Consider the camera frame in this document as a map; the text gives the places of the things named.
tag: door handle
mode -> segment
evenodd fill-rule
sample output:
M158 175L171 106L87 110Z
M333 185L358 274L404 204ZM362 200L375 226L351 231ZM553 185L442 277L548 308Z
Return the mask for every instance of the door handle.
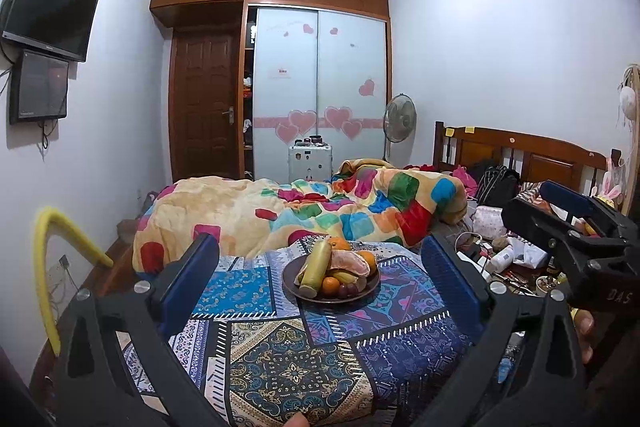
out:
M228 111L223 111L222 112L222 114L228 114L229 115L229 125L233 125L234 122L236 121L236 118L234 117L234 112L235 112L235 110L234 110L233 106L229 107Z

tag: television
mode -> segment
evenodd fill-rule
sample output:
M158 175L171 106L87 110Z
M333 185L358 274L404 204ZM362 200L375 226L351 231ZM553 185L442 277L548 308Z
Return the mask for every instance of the television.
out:
M98 0L13 0L2 38L84 62Z
M9 123L65 118L68 70L62 58L21 50L9 85Z

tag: blue patterned bedspread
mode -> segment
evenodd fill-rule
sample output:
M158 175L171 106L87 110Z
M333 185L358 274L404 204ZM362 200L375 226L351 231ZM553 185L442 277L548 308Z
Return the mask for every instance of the blue patterned bedspread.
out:
M444 385L469 346L422 268L393 243L373 251L380 288L340 307L296 301L289 261L316 238L254 259L223 257L170 345L191 380L233 426L279 426L297 411L323 425L405 425ZM119 334L145 402L163 411L128 335Z

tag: stuffed bunny toy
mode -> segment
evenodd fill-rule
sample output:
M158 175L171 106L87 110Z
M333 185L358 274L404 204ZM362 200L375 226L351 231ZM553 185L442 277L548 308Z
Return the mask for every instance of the stuffed bunny toy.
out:
M608 204L611 208L615 208L616 205L614 201L616 198L622 194L622 188L620 185L615 185L611 187L613 183L613 165L611 162L611 158L607 158L607 172L604 173L602 178L602 188L600 189L600 193L598 194L598 187L595 186L591 189L591 197L595 197L602 201L604 204ZM591 228L589 223L584 223L584 231L587 235L596 235L596 231Z

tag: silver suitcase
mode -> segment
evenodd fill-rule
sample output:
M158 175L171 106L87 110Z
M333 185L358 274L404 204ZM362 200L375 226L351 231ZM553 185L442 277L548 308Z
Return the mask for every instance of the silver suitcase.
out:
M313 137L314 142L296 142L289 147L289 183L296 180L323 182L331 178L332 149Z

